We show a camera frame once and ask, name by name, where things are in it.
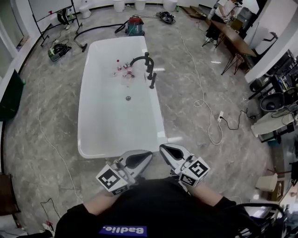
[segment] wooden table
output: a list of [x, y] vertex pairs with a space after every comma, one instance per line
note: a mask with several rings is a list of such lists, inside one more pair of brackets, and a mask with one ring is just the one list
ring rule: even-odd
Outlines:
[[[211, 24], [213, 24], [218, 30], [220, 30], [220, 40], [216, 45], [216, 48], [219, 46], [219, 44], [224, 40], [228, 39], [229, 42], [233, 45], [233, 47], [236, 50], [236, 54], [232, 55], [229, 59], [228, 64], [224, 68], [222, 75], [233, 65], [235, 65], [235, 72], [239, 69], [240, 64], [244, 61], [245, 55], [250, 55], [252, 57], [256, 57], [256, 54], [250, 49], [250, 47], [247, 45], [247, 43], [230, 27], [227, 27], [224, 23], [220, 23], [217, 21], [211, 20]], [[207, 40], [202, 46], [205, 46], [209, 43], [211, 43], [213, 40]]]

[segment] green object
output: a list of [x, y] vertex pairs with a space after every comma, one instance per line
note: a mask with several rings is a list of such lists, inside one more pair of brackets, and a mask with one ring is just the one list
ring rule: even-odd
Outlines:
[[125, 32], [129, 36], [145, 35], [145, 32], [142, 30], [142, 25], [128, 24], [128, 28], [125, 30]]
[[71, 9], [69, 10], [70, 11], [70, 14], [69, 14], [69, 19], [72, 20], [74, 18], [72, 12], [71, 12]]
[[7, 121], [17, 114], [23, 88], [23, 81], [18, 73], [14, 71], [0, 101], [0, 121]]

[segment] electrical outlet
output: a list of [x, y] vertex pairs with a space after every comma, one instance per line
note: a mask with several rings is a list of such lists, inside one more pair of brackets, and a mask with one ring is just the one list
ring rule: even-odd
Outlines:
[[222, 117], [223, 115], [224, 115], [224, 112], [220, 111], [220, 114], [219, 114], [218, 119], [217, 119], [218, 122], [222, 121], [222, 119], [220, 117]]

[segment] marble floor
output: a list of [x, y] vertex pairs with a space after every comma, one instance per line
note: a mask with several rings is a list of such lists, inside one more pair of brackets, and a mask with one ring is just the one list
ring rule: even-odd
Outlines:
[[[159, 6], [146, 6], [138, 12], [128, 8], [115, 13], [113, 8], [92, 12], [83, 22], [83, 29], [125, 22], [131, 15], [153, 16], [161, 11]], [[236, 127], [240, 110], [249, 108], [249, 113], [258, 113], [258, 102], [248, 101], [250, 95], [244, 73], [236, 75], [230, 69], [221, 76], [230, 53], [222, 44], [215, 49], [213, 44], [202, 47], [207, 25], [198, 23], [184, 12], [175, 13], [176, 23], [166, 25], [158, 19], [143, 18], [146, 43], [159, 72], [156, 88], [160, 101], [164, 126], [171, 142], [185, 146], [191, 153], [201, 156], [211, 167], [205, 182], [227, 197], [239, 196], [249, 201], [257, 192], [254, 185], [266, 168], [272, 168], [271, 152], [267, 144], [261, 144], [250, 131], [251, 122], [242, 115], [239, 130], [230, 131], [222, 122], [223, 141], [213, 145], [208, 137], [210, 111], [208, 107], [196, 108], [193, 103], [202, 98], [199, 81], [191, 57], [180, 38], [194, 57], [204, 88], [204, 97], [212, 109], [210, 133], [214, 141], [220, 140], [216, 119], [220, 111], [230, 126]], [[104, 159], [86, 160], [77, 149], [78, 105], [87, 52], [73, 42], [76, 25], [68, 31], [57, 27], [50, 31], [45, 47], [35, 47], [28, 58], [21, 77], [26, 81], [20, 109], [9, 121], [5, 130], [4, 164], [7, 173], [13, 175], [14, 192], [21, 213], [20, 222], [32, 229], [41, 228], [46, 215], [40, 202], [52, 198], [60, 215], [68, 208], [79, 204], [67, 169], [57, 152], [45, 141], [38, 122], [38, 88], [40, 84], [40, 119], [44, 133], [65, 159], [73, 177], [78, 196], [84, 201], [102, 190], [95, 175], [105, 164]], [[51, 42], [59, 37], [69, 39], [73, 49], [63, 59], [53, 63], [47, 56]], [[124, 36], [124, 31], [114, 34], [113, 28], [94, 30], [78, 38], [80, 42]], [[148, 179], [164, 178], [169, 167], [159, 153], [144, 173]], [[49, 219], [58, 221], [50, 203], [45, 205]]]

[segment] plastic bottle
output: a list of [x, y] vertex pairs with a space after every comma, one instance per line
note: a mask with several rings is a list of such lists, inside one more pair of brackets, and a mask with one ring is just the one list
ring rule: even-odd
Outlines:
[[117, 59], [117, 70], [118, 71], [122, 70], [121, 63], [120, 63], [120, 61], [118, 59]]
[[69, 11], [70, 11], [70, 13], [69, 13], [69, 19], [72, 20], [74, 18], [74, 16], [73, 16], [73, 14], [71, 12], [71, 9]]

